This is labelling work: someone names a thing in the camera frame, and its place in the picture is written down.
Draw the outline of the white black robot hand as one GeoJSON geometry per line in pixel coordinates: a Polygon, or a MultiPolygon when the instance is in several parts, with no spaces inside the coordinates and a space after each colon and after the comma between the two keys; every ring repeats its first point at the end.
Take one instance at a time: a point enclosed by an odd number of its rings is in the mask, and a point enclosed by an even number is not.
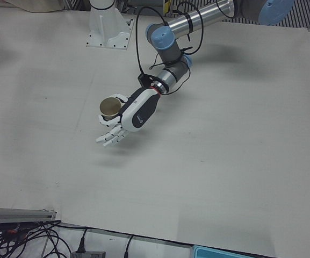
{"type": "Polygon", "coordinates": [[[113,94],[100,104],[99,122],[110,131],[96,139],[104,146],[121,142],[137,132],[153,115],[161,94],[153,87],[139,88],[132,95],[113,94]]]}

